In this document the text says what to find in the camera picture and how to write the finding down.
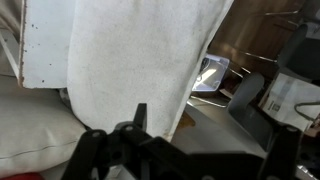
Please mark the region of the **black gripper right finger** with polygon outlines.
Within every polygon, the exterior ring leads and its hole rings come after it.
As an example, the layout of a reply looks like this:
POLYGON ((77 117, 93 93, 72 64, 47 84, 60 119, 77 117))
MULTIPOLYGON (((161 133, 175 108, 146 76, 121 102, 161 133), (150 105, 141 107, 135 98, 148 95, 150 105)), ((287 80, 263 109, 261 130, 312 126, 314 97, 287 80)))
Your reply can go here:
POLYGON ((276 134, 258 173, 258 180, 294 180, 303 133, 283 126, 276 134))

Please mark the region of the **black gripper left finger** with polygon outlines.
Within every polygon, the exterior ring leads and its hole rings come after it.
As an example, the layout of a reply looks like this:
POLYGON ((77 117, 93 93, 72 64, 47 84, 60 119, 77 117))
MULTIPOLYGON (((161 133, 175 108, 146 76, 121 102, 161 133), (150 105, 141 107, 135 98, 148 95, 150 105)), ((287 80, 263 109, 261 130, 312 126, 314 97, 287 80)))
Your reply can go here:
POLYGON ((99 157, 107 134, 103 130, 83 133, 68 162, 61 180, 104 180, 108 169, 99 157))

